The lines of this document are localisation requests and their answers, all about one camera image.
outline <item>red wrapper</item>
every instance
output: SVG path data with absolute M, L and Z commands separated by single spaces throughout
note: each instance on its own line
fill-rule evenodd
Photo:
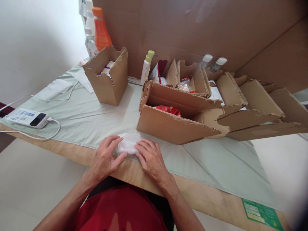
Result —
M 154 108 L 156 108 L 158 110 L 161 110 L 161 111 L 164 111 L 164 112 L 168 112 L 168 113 L 174 114 L 176 116 L 181 116 L 180 111 L 177 108 L 175 108 L 175 107 L 171 107 L 171 106 L 156 106 Z

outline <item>green cloth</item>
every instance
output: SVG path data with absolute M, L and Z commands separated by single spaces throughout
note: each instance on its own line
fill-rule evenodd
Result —
M 78 65 L 59 78 L 75 83 L 72 76 L 80 68 Z M 135 131 L 141 91 L 142 86 L 129 83 L 119 106 L 112 106 L 100 103 L 95 93 L 90 94 L 78 83 L 68 101 L 44 102 L 31 98 L 21 107 L 48 113 L 59 121 L 61 129 L 53 139 L 97 149 L 106 136 Z M 68 94 L 69 91 L 55 99 L 67 98 Z M 42 137 L 51 136 L 57 130 L 54 122 L 43 129 L 10 123 L 5 118 L 0 122 Z M 177 146 L 145 133 L 141 137 L 160 145 L 169 172 L 281 210 L 251 142 L 225 137 Z

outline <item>red shirt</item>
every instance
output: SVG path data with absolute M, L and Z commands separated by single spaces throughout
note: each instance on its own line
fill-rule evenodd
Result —
M 70 230 L 167 231 L 167 228 L 144 191 L 124 185 L 89 198 L 79 209 Z

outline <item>table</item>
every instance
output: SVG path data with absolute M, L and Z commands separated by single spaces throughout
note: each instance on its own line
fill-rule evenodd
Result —
M 14 131 L 14 129 L 3 124 L 0 124 L 0 130 Z M 91 165 L 96 151 L 91 148 L 56 140 L 39 141 L 19 133 L 9 133 L 9 135 L 86 166 Z M 160 188 L 142 170 L 139 162 L 125 159 L 111 176 L 157 195 L 164 196 Z M 240 197 L 175 174 L 173 176 L 182 195 L 193 209 L 248 231 L 275 230 L 269 226 L 249 220 Z M 289 231 L 290 227 L 284 213 L 278 210 L 276 210 L 276 213 L 284 230 Z

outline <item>green label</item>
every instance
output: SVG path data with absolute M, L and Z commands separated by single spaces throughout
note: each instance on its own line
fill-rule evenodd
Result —
M 242 201 L 249 220 L 283 231 L 283 227 L 274 209 L 243 198 Z

